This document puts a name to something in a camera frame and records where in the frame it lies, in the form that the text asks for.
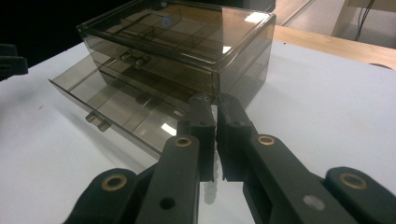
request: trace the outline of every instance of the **tinted plastic box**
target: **tinted plastic box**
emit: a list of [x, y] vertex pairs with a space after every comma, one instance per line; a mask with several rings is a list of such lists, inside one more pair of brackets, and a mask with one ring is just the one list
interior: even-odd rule
[[91, 55], [52, 83], [90, 114], [161, 154], [198, 92], [248, 105], [266, 77], [275, 15], [176, 1], [133, 1], [78, 27]]

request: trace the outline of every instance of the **wire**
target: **wire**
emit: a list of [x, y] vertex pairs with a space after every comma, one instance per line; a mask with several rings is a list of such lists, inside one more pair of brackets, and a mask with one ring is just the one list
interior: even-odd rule
[[367, 15], [369, 14], [369, 11], [370, 11], [371, 7], [373, 6], [374, 1], [375, 0], [370, 0], [369, 5], [367, 6], [366, 10], [364, 11], [362, 19], [361, 19], [361, 13], [359, 15], [359, 18], [358, 18], [358, 32], [356, 33], [355, 41], [358, 41], [359, 38], [361, 37], [361, 29], [363, 28], [363, 24], [366, 21]]

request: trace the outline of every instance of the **floor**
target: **floor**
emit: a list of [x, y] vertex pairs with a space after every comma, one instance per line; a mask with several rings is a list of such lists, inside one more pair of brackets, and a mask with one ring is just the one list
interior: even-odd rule
[[[276, 0], [277, 24], [322, 35], [330, 35], [343, 0]], [[338, 37], [353, 40], [358, 30], [357, 10], [352, 23]], [[396, 13], [370, 10], [361, 30], [360, 42], [396, 49]]]

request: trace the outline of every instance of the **transparent lid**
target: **transparent lid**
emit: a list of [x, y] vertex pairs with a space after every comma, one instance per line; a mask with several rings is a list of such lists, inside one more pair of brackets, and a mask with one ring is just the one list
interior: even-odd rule
[[227, 64], [254, 38], [271, 14], [176, 1], [133, 1], [78, 27], [100, 36], [208, 69]]

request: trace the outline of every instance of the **white table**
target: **white table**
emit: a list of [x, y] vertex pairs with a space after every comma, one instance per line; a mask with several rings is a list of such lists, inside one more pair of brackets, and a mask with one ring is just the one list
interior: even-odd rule
[[[82, 44], [0, 82], [0, 223], [62, 223], [94, 177], [156, 161], [48, 82], [88, 54]], [[396, 193], [396, 73], [274, 42], [267, 81], [247, 108], [312, 172], [363, 171]], [[200, 223], [252, 223], [240, 183], [218, 183]], [[204, 198], [201, 185], [201, 199]]]

